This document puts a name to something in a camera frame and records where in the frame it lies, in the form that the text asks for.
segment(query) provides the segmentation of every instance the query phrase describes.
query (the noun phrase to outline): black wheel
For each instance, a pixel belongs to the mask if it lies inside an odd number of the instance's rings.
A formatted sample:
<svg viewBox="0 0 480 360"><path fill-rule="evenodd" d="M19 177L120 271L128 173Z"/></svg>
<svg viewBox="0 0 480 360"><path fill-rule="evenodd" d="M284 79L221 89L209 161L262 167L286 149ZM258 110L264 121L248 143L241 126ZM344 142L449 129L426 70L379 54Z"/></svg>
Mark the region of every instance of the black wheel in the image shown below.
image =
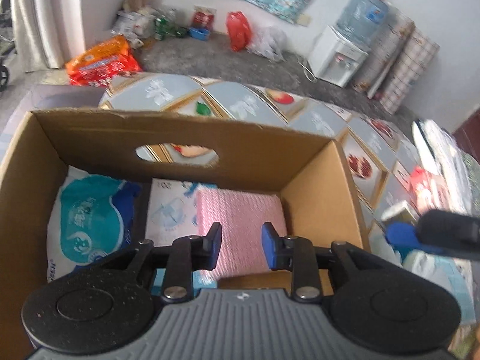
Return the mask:
<svg viewBox="0 0 480 360"><path fill-rule="evenodd" d="M8 84L10 73L4 64L0 64L0 92L4 91Z"/></svg>

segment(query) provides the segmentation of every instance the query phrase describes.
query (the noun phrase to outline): cardboard box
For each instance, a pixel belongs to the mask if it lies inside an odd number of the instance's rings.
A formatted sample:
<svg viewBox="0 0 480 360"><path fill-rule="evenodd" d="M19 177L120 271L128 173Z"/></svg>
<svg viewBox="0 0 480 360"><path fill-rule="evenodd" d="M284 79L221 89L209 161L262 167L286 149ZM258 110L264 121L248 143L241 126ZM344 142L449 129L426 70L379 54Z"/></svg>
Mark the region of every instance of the cardboard box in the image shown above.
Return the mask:
<svg viewBox="0 0 480 360"><path fill-rule="evenodd" d="M135 152L145 144L170 142L214 149L219 160L207 166L153 163ZM138 182L178 179L274 192L291 234L317 246L336 239L367 244L352 175L334 140L172 112L30 112L0 166L1 359L23 359L32 350L20 311L26 297L46 284L47 223L68 165ZM290 274L233 278L220 286L290 288Z"/></svg>

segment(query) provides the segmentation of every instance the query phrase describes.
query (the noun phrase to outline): concrete floor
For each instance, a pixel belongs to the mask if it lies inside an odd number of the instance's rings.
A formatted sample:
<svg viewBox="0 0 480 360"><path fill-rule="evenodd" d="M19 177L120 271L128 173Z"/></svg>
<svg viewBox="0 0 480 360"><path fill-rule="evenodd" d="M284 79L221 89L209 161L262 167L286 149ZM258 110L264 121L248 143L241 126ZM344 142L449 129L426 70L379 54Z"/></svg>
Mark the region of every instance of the concrete floor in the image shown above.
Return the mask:
<svg viewBox="0 0 480 360"><path fill-rule="evenodd" d="M312 83L305 77L294 54L285 53L284 62L270 62L246 50L231 51L227 36L213 34L208 42L193 38L152 42L135 55L145 71L237 81L312 97L391 121L411 139L411 123L416 116L408 108L402 106L395 115L390 115L378 102L368 100L351 88L339 88L321 80ZM0 131L20 100L35 85L68 82L64 70L23 73L15 55L11 55L5 64L10 70L10 82L6 90L0 92Z"/></svg>

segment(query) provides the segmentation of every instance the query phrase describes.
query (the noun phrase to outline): pink package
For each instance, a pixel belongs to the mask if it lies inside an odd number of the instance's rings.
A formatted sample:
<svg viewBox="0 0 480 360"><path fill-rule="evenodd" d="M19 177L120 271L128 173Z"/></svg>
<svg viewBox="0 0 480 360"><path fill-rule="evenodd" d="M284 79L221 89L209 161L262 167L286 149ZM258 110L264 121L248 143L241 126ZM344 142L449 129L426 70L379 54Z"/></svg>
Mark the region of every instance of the pink package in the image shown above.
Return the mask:
<svg viewBox="0 0 480 360"><path fill-rule="evenodd" d="M203 277L210 280L269 271L261 239L264 222L272 222L280 237L287 235L282 204L275 195L200 189L197 217L201 236L206 235L213 222L222 225L217 267L202 271Z"/></svg>

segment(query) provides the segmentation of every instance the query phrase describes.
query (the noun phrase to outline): white plastic bag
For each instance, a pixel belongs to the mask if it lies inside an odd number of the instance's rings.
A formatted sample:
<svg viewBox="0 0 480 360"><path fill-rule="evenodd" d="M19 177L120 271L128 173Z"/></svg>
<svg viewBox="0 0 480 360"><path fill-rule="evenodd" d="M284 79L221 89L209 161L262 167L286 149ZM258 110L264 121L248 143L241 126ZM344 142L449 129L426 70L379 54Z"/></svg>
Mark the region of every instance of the white plastic bag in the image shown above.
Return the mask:
<svg viewBox="0 0 480 360"><path fill-rule="evenodd" d="M283 61L282 51L287 45L287 36L278 27L253 28L247 50L274 62Z"/></svg>

